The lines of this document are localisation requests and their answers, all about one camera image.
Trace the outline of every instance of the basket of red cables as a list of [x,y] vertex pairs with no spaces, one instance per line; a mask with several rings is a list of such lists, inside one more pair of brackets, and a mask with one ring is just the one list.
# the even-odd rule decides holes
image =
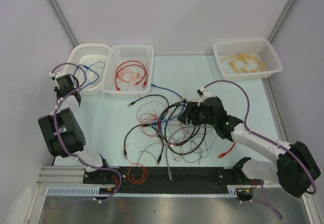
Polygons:
[[154,48],[141,44],[111,47],[101,91],[113,96],[143,97],[150,90]]

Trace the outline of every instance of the light blue table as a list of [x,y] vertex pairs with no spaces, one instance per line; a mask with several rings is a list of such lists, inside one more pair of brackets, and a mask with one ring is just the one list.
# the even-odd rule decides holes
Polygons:
[[[154,61],[152,82],[156,85],[167,87],[178,92],[187,100],[198,98],[196,90],[207,83],[221,79],[221,75],[213,56],[157,56]],[[260,79],[238,82],[248,93],[251,101],[251,110],[248,118],[248,125],[264,134],[278,138],[274,120],[267,101],[266,93]],[[218,96],[228,114],[243,119],[247,109],[247,102],[243,93],[233,85],[217,83],[210,86],[209,91]],[[179,98],[168,91],[152,87],[150,94],[162,94],[167,97],[170,104],[178,102]],[[80,124],[86,139],[86,147],[96,153],[100,153],[110,166],[129,166],[129,162],[123,155],[123,143],[127,132],[139,122],[136,119],[136,111],[145,102],[158,100],[165,103],[162,98],[148,98],[128,107],[134,98],[116,98],[105,93],[95,96],[83,96],[80,108],[74,114]],[[158,103],[143,107],[141,112],[154,112],[160,114],[163,106]],[[210,146],[216,136],[213,130],[206,136],[207,146]],[[157,142],[157,138],[149,138],[139,129],[135,129],[129,136],[127,143],[128,157],[136,162],[140,151],[148,145]],[[256,160],[265,158],[253,150],[236,145],[226,157],[218,159],[220,153],[227,151],[232,143],[228,140],[217,138],[209,149],[207,158],[202,159],[200,166],[233,166],[243,157],[252,157]],[[161,146],[155,144],[149,151],[156,157],[159,155]],[[184,160],[173,161],[173,156],[168,154],[170,166],[197,166],[196,163],[187,163]],[[186,157],[188,161],[198,159],[197,154],[190,154]],[[145,166],[155,166],[156,162],[152,156],[144,153],[140,161]],[[63,159],[57,157],[56,166],[79,166],[74,159]],[[160,166],[166,166],[165,155],[163,155]]]

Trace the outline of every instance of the plastic mesh basket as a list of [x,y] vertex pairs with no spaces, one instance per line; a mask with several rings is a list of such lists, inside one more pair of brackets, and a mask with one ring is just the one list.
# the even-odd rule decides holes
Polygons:
[[[87,82],[82,95],[94,95],[100,92],[100,83],[109,55],[109,46],[101,43],[84,43],[75,47],[68,59],[68,63],[85,65],[90,69],[83,68],[87,74]],[[84,74],[75,66],[66,65],[64,72],[74,75],[80,83],[84,81]]]
[[[282,64],[277,53],[270,42],[264,38],[217,42],[213,44],[213,50],[224,79],[247,80],[266,78],[275,72],[282,71]],[[228,56],[239,54],[248,54],[258,58],[264,63],[266,70],[262,71],[261,65],[255,63],[251,65],[251,69],[253,66],[256,72],[240,74],[230,64],[233,58],[227,58],[222,61],[222,59]],[[237,68],[242,68],[246,64],[243,61],[238,61],[236,66]]]
[[[127,91],[118,91],[115,87],[117,67],[129,60],[141,60],[147,65],[148,80],[145,87],[142,84],[130,86]],[[102,82],[101,91],[118,97],[143,97],[150,90],[153,72],[154,48],[142,44],[120,44],[111,47]]]

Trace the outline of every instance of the cable tie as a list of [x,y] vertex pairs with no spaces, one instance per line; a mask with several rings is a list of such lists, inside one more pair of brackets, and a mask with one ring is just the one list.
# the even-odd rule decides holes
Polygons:
[[276,147],[277,147],[278,149],[280,149],[280,146],[281,146],[280,141],[276,141],[276,143],[277,143]]

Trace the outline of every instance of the black cable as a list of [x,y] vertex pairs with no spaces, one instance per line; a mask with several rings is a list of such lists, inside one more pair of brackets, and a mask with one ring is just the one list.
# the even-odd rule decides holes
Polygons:
[[166,97],[164,97],[163,95],[160,95],[160,94],[150,94],[150,95],[146,95],[146,96],[144,96],[144,97],[142,97],[142,98],[140,98],[140,99],[138,99],[138,100],[132,101],[130,104],[128,104],[128,106],[132,106],[132,105],[134,105],[136,102],[138,102],[138,101],[140,101],[140,100],[142,100],[142,99],[144,99],[144,98],[152,97],[152,96],[158,96],[158,97],[162,97],[162,98],[164,98],[164,99],[166,100],[167,104],[168,104],[168,107],[170,106],[170,104],[169,104],[169,100],[168,100]]
[[139,126],[147,126],[147,124],[138,124],[138,125],[135,125],[133,128],[131,128],[131,130],[127,133],[127,135],[125,136],[125,139],[124,139],[124,156],[127,157],[127,152],[126,152],[126,139],[128,137],[128,135],[137,127]]
[[72,74],[69,74],[69,75],[74,79],[74,84],[76,84],[76,87],[79,87],[79,80],[74,75],[72,75]]
[[[160,120],[162,121],[162,120],[165,119],[165,116],[168,113],[169,109],[171,109],[173,107],[186,106],[185,104],[182,104],[182,103],[184,103],[184,101],[174,103],[174,104],[170,105],[168,108],[164,109],[163,112],[162,112],[162,114],[161,114],[161,116],[160,116]],[[198,134],[199,129],[197,130],[197,132],[194,132],[194,131],[195,131],[195,128],[193,129],[193,132],[191,133],[191,136],[188,139],[183,140],[183,141],[178,142],[178,143],[169,143],[169,144],[175,145],[175,146],[181,146],[181,145],[187,143],[189,140],[191,140],[192,138],[194,138]],[[167,126],[164,129],[164,135],[161,132],[161,136],[162,136],[162,138],[163,138],[164,141],[168,142],[168,140],[167,140]]]
[[204,139],[205,139],[206,133],[207,133],[207,128],[205,128],[205,132],[204,132],[204,135],[203,135],[203,137],[202,137],[202,139],[201,139],[201,142],[197,145],[196,148],[194,148],[193,150],[191,150],[191,151],[189,151],[189,152],[187,152],[187,153],[178,153],[178,152],[174,151],[170,145],[169,145],[169,149],[170,149],[173,153],[175,153],[175,154],[177,154],[177,155],[180,155],[180,156],[185,156],[185,155],[188,155],[188,154],[190,154],[190,153],[193,153],[193,152],[194,152],[195,150],[197,150],[197,149],[201,146],[201,144],[204,142]]
[[162,153],[163,153],[163,149],[164,149],[164,142],[163,142],[163,138],[161,137],[161,135],[158,133],[157,129],[155,129],[153,126],[151,126],[152,129],[154,129],[156,131],[156,133],[158,134],[157,137],[161,140],[162,142],[162,149],[161,149],[161,153],[157,158],[157,163],[159,164],[161,162],[162,159]]

